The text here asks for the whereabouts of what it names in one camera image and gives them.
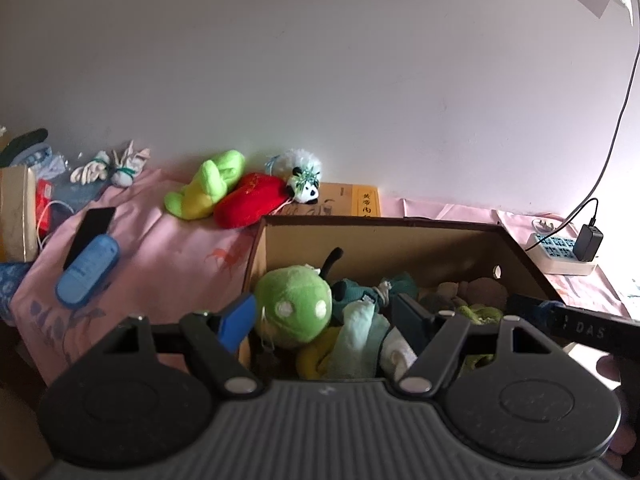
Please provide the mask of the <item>green round plush toy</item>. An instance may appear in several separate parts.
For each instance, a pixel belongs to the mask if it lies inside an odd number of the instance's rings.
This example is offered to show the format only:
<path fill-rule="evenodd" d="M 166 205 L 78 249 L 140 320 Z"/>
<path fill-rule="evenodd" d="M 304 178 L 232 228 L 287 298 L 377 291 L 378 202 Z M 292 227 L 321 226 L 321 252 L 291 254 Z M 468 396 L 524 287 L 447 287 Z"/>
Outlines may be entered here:
<path fill-rule="evenodd" d="M 287 266 L 269 271 L 254 288 L 255 330 L 268 348 L 297 348 L 316 339 L 329 325 L 332 295 L 320 270 Z"/>

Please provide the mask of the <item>light green cloth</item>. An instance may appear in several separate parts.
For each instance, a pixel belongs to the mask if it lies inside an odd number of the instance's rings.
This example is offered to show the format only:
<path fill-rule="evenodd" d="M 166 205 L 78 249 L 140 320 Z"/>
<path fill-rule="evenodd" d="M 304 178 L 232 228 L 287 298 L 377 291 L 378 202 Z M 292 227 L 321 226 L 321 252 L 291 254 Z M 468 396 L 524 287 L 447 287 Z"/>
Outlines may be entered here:
<path fill-rule="evenodd" d="M 328 366 L 329 379 L 375 378 L 383 340 L 390 330 L 388 319 L 370 300 L 344 307 L 344 324 L 336 338 Z"/>

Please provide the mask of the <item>brown cardboard box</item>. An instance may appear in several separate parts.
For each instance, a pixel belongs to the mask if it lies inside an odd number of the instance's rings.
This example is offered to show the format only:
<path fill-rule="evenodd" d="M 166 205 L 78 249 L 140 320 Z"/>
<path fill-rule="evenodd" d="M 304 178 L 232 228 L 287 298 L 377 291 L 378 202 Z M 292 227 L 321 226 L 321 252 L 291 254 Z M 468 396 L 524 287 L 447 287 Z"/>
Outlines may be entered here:
<path fill-rule="evenodd" d="M 434 295 L 446 282 L 467 284 L 474 306 L 496 311 L 504 309 L 512 294 L 543 300 L 559 297 L 518 243 L 504 229 L 488 224 L 338 217 L 262 220 L 248 260 L 245 289 L 254 292 L 262 276 L 287 266 L 319 269 L 330 289 L 343 278 L 375 286 L 383 278 L 407 272 L 418 285 L 419 296 L 432 295 L 427 307 L 434 312 L 457 307 Z M 378 312 L 390 322 L 378 370 L 397 375 L 405 370 L 384 349 L 394 325 L 390 311 L 389 305 Z M 331 315 L 316 339 L 291 349 L 268 348 L 254 327 L 248 336 L 250 370 L 264 382 L 329 379 L 329 359 L 343 324 Z"/>

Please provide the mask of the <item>teal plush toy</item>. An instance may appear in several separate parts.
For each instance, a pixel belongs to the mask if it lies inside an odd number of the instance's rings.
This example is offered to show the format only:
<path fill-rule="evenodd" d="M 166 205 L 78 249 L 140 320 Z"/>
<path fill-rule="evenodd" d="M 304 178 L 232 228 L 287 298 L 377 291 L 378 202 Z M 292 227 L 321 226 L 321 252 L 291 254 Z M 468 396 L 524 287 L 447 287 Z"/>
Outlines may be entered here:
<path fill-rule="evenodd" d="M 331 285 L 331 292 L 332 315 L 338 322 L 344 320 L 345 307 L 354 301 L 370 301 L 375 305 L 375 311 L 381 312 L 390 305 L 393 296 L 407 294 L 414 300 L 419 297 L 419 287 L 407 272 L 402 272 L 392 278 L 383 278 L 380 284 L 375 286 L 364 286 L 348 278 L 343 278 Z"/>

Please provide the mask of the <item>white power strip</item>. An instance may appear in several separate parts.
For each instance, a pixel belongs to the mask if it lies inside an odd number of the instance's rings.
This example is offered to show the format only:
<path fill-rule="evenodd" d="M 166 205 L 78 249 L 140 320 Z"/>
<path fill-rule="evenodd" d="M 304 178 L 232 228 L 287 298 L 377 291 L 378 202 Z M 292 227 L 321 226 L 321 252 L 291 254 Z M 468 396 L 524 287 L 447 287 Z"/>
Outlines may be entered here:
<path fill-rule="evenodd" d="M 533 263 L 544 274 L 549 275 L 589 275 L 595 268 L 594 262 L 583 262 L 573 252 L 575 241 L 571 238 L 549 237 L 546 240 L 539 233 L 530 234 L 526 252 Z"/>

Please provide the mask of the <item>black power adapter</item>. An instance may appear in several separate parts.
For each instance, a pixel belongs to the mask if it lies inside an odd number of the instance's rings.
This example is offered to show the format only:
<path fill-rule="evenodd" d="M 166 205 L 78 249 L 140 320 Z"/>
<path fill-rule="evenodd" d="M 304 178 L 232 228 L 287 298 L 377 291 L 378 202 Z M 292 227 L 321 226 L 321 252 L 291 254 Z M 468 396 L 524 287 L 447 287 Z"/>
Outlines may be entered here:
<path fill-rule="evenodd" d="M 573 252 L 582 262 L 591 262 L 597 255 L 603 240 L 603 233 L 594 224 L 584 224 L 575 240 Z"/>

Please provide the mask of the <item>green yellow plush toy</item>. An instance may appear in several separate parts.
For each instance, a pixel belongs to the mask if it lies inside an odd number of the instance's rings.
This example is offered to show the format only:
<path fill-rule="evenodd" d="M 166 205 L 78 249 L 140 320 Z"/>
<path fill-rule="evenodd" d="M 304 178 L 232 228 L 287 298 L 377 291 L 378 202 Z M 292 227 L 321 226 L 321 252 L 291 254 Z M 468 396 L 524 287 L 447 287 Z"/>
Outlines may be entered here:
<path fill-rule="evenodd" d="M 178 192 L 166 194 L 165 209 L 182 220 L 205 219 L 239 182 L 244 170 L 245 157 L 237 150 L 206 159 L 190 183 Z"/>

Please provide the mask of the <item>red plush pepper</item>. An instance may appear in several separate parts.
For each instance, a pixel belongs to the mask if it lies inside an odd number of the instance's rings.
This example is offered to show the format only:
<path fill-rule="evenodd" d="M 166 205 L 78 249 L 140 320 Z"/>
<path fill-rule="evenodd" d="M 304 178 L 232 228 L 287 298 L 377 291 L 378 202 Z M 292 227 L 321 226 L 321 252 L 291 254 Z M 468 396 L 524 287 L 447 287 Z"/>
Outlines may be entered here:
<path fill-rule="evenodd" d="M 242 177 L 234 190 L 214 207 L 214 220 L 221 229 L 245 228 L 289 199 L 285 180 L 252 172 Z"/>

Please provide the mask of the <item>yellow book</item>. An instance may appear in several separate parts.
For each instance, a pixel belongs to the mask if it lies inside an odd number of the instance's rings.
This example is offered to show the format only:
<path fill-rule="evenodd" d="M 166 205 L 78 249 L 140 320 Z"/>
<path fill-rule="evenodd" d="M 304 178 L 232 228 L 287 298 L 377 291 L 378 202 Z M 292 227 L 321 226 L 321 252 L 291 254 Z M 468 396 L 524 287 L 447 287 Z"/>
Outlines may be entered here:
<path fill-rule="evenodd" d="M 376 186 L 361 184 L 320 184 L 318 203 L 292 203 L 278 211 L 281 216 L 381 217 L 380 198 Z"/>

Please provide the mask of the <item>blue plastic case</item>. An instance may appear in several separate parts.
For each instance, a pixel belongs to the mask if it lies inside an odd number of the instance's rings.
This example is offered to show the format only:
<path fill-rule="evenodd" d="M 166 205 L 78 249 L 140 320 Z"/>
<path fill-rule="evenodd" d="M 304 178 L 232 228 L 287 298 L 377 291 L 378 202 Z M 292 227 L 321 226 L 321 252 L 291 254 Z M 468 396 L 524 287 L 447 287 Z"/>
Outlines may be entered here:
<path fill-rule="evenodd" d="M 118 263 L 119 244 L 113 237 L 95 237 L 62 273 L 55 285 L 55 296 L 67 309 L 88 304 L 92 295 Z"/>

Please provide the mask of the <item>white panda plush toy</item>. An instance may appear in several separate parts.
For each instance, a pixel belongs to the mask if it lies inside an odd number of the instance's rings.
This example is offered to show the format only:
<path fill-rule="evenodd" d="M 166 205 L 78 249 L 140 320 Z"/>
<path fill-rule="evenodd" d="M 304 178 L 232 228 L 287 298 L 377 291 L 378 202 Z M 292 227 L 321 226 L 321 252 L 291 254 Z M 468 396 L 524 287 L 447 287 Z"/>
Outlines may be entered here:
<path fill-rule="evenodd" d="M 265 164 L 266 174 L 285 182 L 290 200 L 299 204 L 316 204 L 320 196 L 322 163 L 310 151 L 292 148 L 271 157 Z"/>

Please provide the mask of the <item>black smartphone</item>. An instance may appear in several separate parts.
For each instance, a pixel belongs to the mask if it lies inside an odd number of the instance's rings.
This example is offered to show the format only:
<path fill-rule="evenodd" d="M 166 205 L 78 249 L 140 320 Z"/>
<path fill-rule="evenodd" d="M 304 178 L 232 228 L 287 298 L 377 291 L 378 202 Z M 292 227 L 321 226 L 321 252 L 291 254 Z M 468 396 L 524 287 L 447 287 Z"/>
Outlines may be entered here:
<path fill-rule="evenodd" d="M 70 250 L 63 263 L 64 270 L 75 261 L 90 242 L 97 236 L 107 233 L 115 211 L 115 207 L 91 208 L 86 211 L 70 244 Z"/>

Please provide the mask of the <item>white tied sock doll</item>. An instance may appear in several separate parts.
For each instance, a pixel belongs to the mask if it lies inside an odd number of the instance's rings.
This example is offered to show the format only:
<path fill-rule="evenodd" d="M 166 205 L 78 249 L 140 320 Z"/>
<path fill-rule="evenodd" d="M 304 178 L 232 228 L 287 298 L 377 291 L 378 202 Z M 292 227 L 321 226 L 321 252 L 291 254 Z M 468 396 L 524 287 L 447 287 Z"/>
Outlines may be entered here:
<path fill-rule="evenodd" d="M 151 151 L 149 148 L 136 150 L 134 141 L 130 141 L 122 151 L 122 154 L 119 155 L 113 152 L 113 157 L 111 184 L 116 188 L 130 188 L 137 176 L 142 173 L 146 162 L 150 159 Z"/>

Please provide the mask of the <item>yellow paper shopping bag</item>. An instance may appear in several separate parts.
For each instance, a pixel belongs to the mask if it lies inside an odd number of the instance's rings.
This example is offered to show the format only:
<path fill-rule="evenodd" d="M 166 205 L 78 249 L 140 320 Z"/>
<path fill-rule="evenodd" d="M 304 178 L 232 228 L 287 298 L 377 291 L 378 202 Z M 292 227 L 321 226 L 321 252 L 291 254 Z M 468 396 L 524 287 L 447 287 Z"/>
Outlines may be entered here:
<path fill-rule="evenodd" d="M 36 178 L 26 166 L 1 169 L 1 262 L 37 257 Z"/>

